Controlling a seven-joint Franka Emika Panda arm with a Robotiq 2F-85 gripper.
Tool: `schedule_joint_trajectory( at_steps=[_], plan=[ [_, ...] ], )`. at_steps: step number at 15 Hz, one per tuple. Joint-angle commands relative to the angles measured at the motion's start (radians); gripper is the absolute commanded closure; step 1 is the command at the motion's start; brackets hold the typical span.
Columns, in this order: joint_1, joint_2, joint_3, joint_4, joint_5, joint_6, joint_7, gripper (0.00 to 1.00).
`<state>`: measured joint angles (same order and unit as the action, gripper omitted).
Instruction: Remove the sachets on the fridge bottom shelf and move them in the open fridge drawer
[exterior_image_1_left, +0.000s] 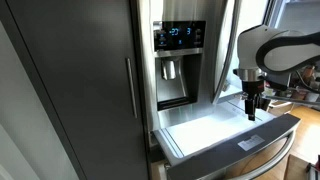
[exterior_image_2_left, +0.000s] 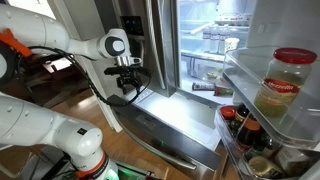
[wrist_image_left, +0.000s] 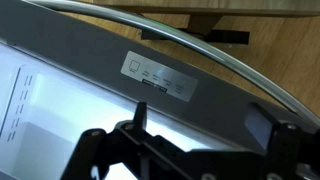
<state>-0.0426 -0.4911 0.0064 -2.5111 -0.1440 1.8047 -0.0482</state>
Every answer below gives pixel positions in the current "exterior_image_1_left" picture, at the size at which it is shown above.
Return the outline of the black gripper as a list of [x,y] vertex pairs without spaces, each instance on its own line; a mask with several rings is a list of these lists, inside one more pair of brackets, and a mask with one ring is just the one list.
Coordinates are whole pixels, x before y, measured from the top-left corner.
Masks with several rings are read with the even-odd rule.
[[247,94],[245,100],[245,113],[247,118],[255,121],[255,109],[263,109],[266,107],[267,100],[262,97],[264,91],[264,81],[242,82],[243,92]]

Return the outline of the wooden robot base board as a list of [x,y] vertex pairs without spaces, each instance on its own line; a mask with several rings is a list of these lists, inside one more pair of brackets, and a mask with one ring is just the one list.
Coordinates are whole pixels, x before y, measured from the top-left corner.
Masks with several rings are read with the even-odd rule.
[[290,155],[286,164],[284,180],[320,180],[320,155],[315,164]]

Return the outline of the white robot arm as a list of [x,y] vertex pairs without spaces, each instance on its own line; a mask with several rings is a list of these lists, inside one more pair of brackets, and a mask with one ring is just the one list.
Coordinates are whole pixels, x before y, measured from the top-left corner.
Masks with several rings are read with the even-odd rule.
[[[293,30],[281,30],[261,24],[253,26],[238,36],[237,56],[239,67],[233,70],[242,82],[246,94],[245,113],[255,120],[255,110],[264,91],[267,75],[283,75],[316,63],[320,59],[320,32],[303,34]],[[312,89],[297,75],[303,87]]]

